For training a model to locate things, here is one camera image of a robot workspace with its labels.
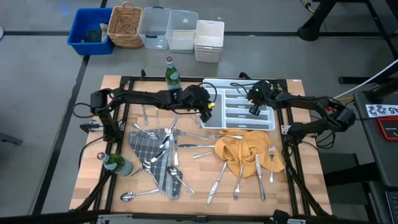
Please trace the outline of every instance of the white cable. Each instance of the white cable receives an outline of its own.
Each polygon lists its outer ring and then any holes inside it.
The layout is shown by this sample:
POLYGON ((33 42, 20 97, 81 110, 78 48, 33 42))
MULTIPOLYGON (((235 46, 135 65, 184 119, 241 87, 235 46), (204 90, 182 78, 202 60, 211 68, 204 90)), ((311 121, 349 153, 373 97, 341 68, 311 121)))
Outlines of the white cable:
POLYGON ((338 95, 338 96, 335 96, 334 99, 339 98, 339 97, 342 97, 342 96, 344 96, 345 94, 347 94, 347 93, 349 93, 349 92, 351 92, 351 91, 354 91, 354 90, 356 90, 357 88, 362 87, 363 85, 366 85, 368 82, 370 82, 370 81, 372 81, 373 79, 377 78, 379 75, 381 75, 383 72, 385 72, 385 71, 386 71, 388 68, 390 68, 391 66, 395 65, 397 62, 398 62, 398 59, 395 60, 394 62, 392 62, 392 63, 391 63, 389 66, 387 66, 385 69, 381 70, 379 73, 375 74, 372 78, 366 80, 364 83, 362 83, 362 84, 360 84, 360 85, 358 85, 358 86, 356 86, 356 87, 354 87, 354 88, 352 88, 352 89, 350 89, 350 90, 348 90, 348 91, 346 91, 346 92, 344 92, 344 93, 342 93, 342 94, 340 94, 340 95, 338 95))

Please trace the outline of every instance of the white sticker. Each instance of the white sticker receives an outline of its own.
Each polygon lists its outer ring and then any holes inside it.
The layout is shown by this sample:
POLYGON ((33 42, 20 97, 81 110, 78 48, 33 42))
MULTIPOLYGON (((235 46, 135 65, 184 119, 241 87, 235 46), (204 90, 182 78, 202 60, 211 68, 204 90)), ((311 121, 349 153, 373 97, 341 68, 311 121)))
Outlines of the white sticker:
POLYGON ((366 105, 370 118, 380 116, 398 116, 398 105, 366 105))

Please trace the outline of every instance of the spoon handle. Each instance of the spoon handle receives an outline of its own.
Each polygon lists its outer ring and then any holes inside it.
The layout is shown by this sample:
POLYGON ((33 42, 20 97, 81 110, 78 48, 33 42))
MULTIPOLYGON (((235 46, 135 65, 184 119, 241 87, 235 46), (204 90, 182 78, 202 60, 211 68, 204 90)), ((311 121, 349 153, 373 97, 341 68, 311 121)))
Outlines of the spoon handle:
POLYGON ((148 192, 136 193, 135 196, 140 196, 140 195, 145 195, 145 194, 155 194, 155 193, 158 193, 158 192, 159 192, 159 189, 154 189, 154 190, 150 190, 150 191, 148 191, 148 192))

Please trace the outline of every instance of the red device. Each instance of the red device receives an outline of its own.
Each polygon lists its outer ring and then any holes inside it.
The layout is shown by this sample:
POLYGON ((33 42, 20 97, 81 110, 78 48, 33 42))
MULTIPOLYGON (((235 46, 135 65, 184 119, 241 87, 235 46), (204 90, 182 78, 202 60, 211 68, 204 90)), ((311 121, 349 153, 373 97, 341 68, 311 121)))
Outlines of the red device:
POLYGON ((385 140, 398 141, 398 117, 378 118, 376 123, 385 140))

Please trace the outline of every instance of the wicker basket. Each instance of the wicker basket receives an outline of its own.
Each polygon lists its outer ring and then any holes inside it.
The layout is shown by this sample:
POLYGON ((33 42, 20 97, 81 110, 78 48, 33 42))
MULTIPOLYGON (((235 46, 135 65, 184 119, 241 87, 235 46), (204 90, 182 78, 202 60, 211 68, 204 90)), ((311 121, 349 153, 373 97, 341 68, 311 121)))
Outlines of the wicker basket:
POLYGON ((142 9, 134 7, 130 2, 123 2, 122 6, 113 8, 107 34, 114 44, 120 47, 138 48, 142 40, 137 34, 141 20, 142 9))

